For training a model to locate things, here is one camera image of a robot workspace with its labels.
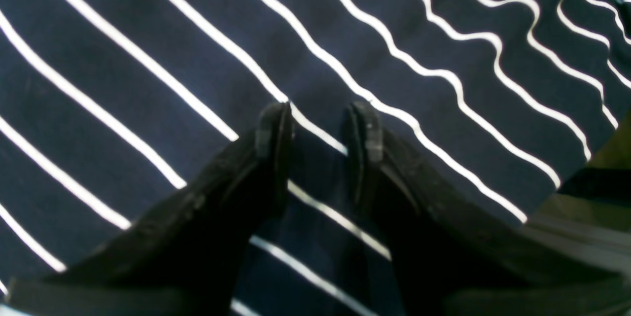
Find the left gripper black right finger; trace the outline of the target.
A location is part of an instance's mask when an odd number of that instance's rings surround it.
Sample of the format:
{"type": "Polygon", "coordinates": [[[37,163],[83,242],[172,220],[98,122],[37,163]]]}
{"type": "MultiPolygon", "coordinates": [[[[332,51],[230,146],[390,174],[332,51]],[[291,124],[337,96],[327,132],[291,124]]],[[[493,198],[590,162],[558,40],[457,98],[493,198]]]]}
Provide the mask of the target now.
{"type": "Polygon", "coordinates": [[[465,199],[366,102],[348,105],[350,198],[385,235],[409,316],[622,316],[630,279],[524,237],[465,199]]]}

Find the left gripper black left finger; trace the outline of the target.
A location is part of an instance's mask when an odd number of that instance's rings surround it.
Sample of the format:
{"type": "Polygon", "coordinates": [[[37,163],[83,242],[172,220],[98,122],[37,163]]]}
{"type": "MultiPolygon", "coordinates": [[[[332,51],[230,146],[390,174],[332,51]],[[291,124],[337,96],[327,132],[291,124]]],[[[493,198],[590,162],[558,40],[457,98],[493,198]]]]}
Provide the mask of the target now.
{"type": "Polygon", "coordinates": [[[294,125],[288,103],[185,188],[63,273],[13,280],[7,316],[225,316],[249,239],[281,215],[294,125]]]}

